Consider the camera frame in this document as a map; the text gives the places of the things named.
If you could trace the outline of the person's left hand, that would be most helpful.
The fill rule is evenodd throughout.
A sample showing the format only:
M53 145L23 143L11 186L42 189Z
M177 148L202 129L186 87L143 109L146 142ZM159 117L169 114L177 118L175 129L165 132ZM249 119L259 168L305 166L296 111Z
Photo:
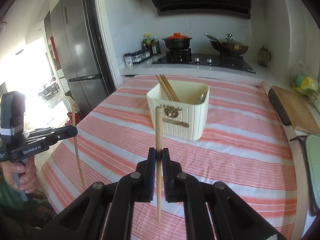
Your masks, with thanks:
M25 165L21 163L11 163L10 161L2 162L4 180L8 185L16 190L25 193L34 193L39 186L39 180L36 173L36 165L34 157L30 157ZM13 173L21 174L19 176L19 185L14 180Z

